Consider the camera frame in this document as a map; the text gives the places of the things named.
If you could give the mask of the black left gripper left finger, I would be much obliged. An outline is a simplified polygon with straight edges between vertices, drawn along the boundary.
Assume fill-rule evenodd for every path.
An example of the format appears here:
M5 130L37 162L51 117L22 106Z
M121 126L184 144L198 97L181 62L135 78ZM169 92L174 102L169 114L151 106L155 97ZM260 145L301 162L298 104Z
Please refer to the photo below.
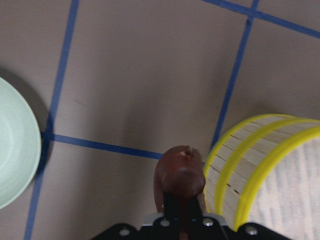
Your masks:
M163 219L162 228L166 240L179 240L182 227L182 216L178 199L163 193Z

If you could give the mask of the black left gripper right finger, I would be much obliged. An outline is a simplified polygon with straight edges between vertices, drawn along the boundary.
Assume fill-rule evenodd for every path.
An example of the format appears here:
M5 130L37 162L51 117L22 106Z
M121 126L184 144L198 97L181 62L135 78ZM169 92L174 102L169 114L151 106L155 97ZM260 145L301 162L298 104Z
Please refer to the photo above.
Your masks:
M198 198L195 196L186 206L186 232L189 240L195 240L198 237L202 219L203 213Z

